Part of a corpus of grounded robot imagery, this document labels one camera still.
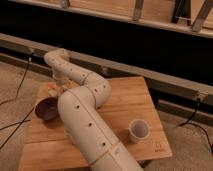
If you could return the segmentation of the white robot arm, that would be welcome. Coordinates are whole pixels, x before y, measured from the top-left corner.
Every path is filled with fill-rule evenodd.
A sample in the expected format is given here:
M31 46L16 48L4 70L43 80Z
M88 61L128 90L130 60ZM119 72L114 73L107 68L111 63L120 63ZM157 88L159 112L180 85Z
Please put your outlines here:
M67 133L83 154L92 171L143 171L123 143L98 114L109 98L109 82L99 74L72 64L65 49L45 54L45 62L78 87L63 92L58 98L58 112Z

